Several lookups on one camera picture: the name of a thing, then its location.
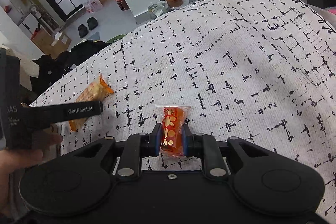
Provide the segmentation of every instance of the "cardboard box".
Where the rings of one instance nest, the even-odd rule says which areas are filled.
[[[53,59],[56,59],[60,53],[68,50],[71,39],[63,32],[59,40],[54,43],[54,38],[42,29],[36,34],[32,42],[45,55],[51,55]]]

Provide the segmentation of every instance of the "black shoe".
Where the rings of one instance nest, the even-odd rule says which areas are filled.
[[[98,21],[94,17],[90,17],[87,20],[87,23],[89,24],[89,30],[92,31],[94,28],[98,26]]]
[[[80,38],[83,38],[84,36],[86,36],[89,33],[88,29],[83,24],[78,26],[78,31],[79,31],[79,37]]]

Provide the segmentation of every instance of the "tile floor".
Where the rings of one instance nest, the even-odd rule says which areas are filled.
[[[86,20],[90,17],[97,19],[99,25],[90,31],[84,38],[79,37],[78,26],[84,24],[88,26]],[[108,0],[103,8],[95,13],[86,12],[74,23],[69,25],[64,31],[71,38],[68,51],[76,46],[82,39],[88,39],[96,32],[100,33],[100,40],[107,42],[120,34],[127,34],[137,27],[136,21],[131,10],[122,11],[115,0]]]

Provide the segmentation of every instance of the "snack package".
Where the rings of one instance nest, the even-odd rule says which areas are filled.
[[[156,108],[160,110],[162,118],[162,152],[173,157],[183,156],[182,125],[191,107],[157,105]]]
[[[108,94],[113,94],[114,91],[105,83],[101,74],[99,78],[94,80],[76,99],[78,102],[89,102],[89,101],[103,101]],[[70,128],[72,131],[79,130],[85,123],[87,118],[71,120],[69,121]]]

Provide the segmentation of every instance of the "clear plastic wrapper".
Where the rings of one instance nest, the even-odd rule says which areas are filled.
[[[172,157],[183,156],[182,125],[187,118],[190,106],[156,105],[162,121],[161,151]]]
[[[102,75],[94,80],[76,99],[78,102],[89,102],[89,101],[103,101],[108,94],[113,94],[114,91],[105,83]],[[72,131],[77,131],[84,125],[87,118],[71,120],[69,121],[70,128]]]

